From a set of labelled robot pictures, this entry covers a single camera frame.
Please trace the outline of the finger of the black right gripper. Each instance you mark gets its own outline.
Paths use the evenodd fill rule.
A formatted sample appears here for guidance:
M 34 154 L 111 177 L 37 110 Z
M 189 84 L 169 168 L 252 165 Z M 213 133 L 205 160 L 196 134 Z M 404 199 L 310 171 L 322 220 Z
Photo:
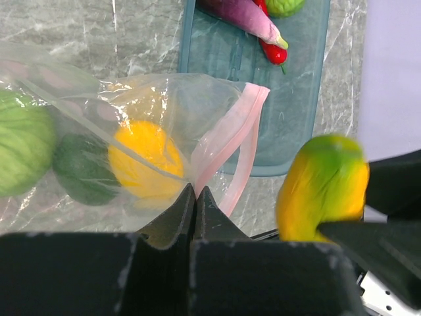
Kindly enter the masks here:
M 366 205 L 388 219 L 420 218 L 420 150 L 369 162 Z
M 403 303 L 420 309 L 419 221 L 334 221 L 319 224 L 318 231 Z

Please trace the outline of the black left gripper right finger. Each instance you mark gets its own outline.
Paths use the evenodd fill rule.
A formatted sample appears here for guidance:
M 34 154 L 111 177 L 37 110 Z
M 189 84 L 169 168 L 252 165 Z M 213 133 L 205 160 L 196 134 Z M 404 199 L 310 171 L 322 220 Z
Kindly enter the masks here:
M 353 266 L 325 243 L 256 241 L 197 198 L 189 254 L 190 315 L 364 315 Z

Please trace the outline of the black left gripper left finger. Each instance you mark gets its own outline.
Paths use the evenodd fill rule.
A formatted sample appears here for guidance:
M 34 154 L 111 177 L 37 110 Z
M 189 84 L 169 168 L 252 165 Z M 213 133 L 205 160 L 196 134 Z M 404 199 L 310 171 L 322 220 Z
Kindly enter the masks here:
M 186 315 L 195 194 L 137 232 L 1 237 L 2 315 Z

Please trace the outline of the yellow green mango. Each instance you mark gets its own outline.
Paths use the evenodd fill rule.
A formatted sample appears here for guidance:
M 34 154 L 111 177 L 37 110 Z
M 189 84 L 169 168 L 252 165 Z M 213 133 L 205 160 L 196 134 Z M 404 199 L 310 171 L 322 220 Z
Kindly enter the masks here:
M 318 225 L 360 221 L 370 166 L 361 144 L 341 134 L 323 134 L 297 152 L 278 192 L 275 217 L 283 242 L 328 242 Z

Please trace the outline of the yellow lemon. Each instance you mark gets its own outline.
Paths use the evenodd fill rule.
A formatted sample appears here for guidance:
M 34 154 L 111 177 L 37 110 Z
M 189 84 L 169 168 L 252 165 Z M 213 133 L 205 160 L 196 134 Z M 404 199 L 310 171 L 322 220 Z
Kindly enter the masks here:
M 158 124 L 129 120 L 118 128 L 114 138 L 160 171 L 184 176 L 184 164 L 178 148 Z M 180 181 L 149 168 L 113 145 L 108 147 L 108 158 L 121 186 L 141 199 L 171 198 L 182 188 Z

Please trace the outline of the dark green avocado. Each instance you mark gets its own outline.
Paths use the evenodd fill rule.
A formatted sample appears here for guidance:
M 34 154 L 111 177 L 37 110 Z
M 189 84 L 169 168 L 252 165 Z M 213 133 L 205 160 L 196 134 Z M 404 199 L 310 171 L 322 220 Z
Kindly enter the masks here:
M 107 144 L 89 134 L 68 133 L 57 146 L 53 171 L 66 193 L 84 205 L 106 205 L 120 184 L 110 170 Z

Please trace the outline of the clear zip top bag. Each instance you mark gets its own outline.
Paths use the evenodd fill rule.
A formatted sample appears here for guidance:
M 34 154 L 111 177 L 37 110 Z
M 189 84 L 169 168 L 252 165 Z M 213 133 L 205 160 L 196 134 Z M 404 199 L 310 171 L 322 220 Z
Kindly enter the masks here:
M 235 209 L 270 90 L 206 74 L 102 80 L 1 42 L 1 232 L 137 230 L 186 186 Z

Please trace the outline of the large green cabbage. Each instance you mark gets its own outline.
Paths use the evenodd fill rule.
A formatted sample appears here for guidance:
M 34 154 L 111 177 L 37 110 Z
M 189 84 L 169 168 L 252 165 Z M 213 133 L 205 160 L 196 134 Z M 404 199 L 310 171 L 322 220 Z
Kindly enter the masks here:
M 57 143 L 49 105 L 1 90 L 1 197 L 34 187 L 49 170 Z

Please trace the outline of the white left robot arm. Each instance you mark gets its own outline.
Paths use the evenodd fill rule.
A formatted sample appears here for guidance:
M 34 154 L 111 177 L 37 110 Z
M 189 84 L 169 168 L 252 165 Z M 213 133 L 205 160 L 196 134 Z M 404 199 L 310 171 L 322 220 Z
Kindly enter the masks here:
M 334 244 L 249 238 L 186 186 L 137 232 L 5 234 L 1 314 L 420 314 L 418 223 L 321 229 Z

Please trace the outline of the teal plastic tray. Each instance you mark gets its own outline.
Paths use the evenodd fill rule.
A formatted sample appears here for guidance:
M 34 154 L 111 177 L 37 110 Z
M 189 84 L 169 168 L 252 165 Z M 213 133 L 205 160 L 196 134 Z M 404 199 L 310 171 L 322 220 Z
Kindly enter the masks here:
M 287 40 L 287 61 L 273 65 L 258 39 L 186 1 L 178 71 L 229 80 L 248 96 L 266 92 L 251 176 L 284 175 L 311 136 L 322 75 L 329 1 L 307 1 L 275 20 Z

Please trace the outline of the red chili pepper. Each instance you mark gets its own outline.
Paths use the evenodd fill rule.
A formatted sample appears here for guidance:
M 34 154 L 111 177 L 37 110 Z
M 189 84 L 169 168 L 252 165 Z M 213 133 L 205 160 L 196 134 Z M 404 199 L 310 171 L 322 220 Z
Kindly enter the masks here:
M 279 66 L 285 74 L 284 65 L 287 60 L 287 50 L 278 46 L 279 43 L 283 43 L 283 39 L 274 23 L 269 19 L 266 2 L 254 1 L 254 4 L 255 8 L 250 11 L 253 15 L 251 33 L 259 38 L 267 59 L 272 64 Z

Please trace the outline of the small green cabbage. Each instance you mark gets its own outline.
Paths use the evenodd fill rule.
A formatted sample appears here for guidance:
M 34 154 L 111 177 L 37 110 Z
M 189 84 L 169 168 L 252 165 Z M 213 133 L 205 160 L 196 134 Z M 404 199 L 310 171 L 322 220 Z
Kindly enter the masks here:
M 298 13 L 306 4 L 306 0 L 267 0 L 268 14 L 274 18 L 287 18 Z

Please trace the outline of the purple eggplant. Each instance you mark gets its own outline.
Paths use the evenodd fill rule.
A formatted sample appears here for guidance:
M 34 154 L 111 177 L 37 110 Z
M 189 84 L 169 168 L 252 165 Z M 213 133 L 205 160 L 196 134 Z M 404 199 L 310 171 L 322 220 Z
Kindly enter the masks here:
M 288 49 L 278 27 L 254 1 L 206 0 L 196 1 L 203 12 L 230 23 L 266 43 Z

